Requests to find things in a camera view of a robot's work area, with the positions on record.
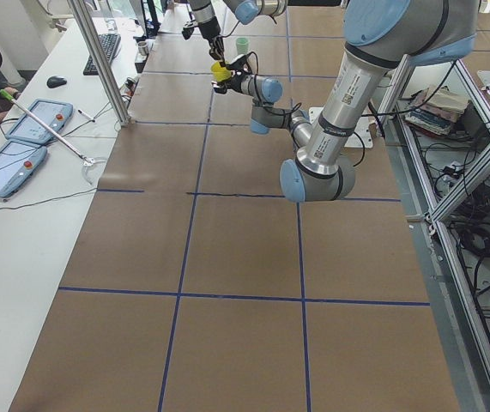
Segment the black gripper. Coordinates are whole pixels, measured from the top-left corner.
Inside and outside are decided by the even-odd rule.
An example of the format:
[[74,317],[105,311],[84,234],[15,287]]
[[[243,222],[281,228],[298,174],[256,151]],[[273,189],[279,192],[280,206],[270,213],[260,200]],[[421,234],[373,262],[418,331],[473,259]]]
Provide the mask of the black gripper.
[[[248,55],[240,54],[230,62],[227,62],[226,68],[228,70],[245,70],[248,64]],[[253,75],[237,72],[225,82],[212,82],[212,89],[216,94],[226,94],[228,90],[232,90],[239,94],[253,95],[253,89],[250,86],[252,80]]]
[[209,43],[209,55],[217,62],[225,62],[224,41],[221,37],[221,29],[216,17],[208,21],[187,21],[182,29],[184,39],[189,39],[198,28],[202,37]]

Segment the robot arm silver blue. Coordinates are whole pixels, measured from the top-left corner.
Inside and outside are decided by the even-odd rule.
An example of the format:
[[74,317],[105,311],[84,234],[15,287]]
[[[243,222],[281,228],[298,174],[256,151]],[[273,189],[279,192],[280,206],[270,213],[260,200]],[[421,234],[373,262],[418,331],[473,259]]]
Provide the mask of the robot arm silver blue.
[[245,69],[246,57],[214,64],[213,87],[252,98],[250,128],[257,134],[286,129],[299,145],[280,169],[281,190],[294,203],[332,201],[354,187],[355,171],[341,151],[383,76],[405,55],[414,66],[456,61],[475,44],[476,1],[352,1],[344,14],[345,52],[334,87],[314,122],[297,109],[274,104],[275,79]]
[[[184,39],[189,39],[197,28],[201,36],[209,43],[209,55],[221,65],[224,65],[225,46],[221,25],[218,21],[215,6],[209,0],[188,1],[190,19],[182,28]],[[274,20],[288,6],[288,1],[274,0],[227,0],[223,1],[231,11],[236,21],[242,25],[250,24],[255,18],[266,15]]]

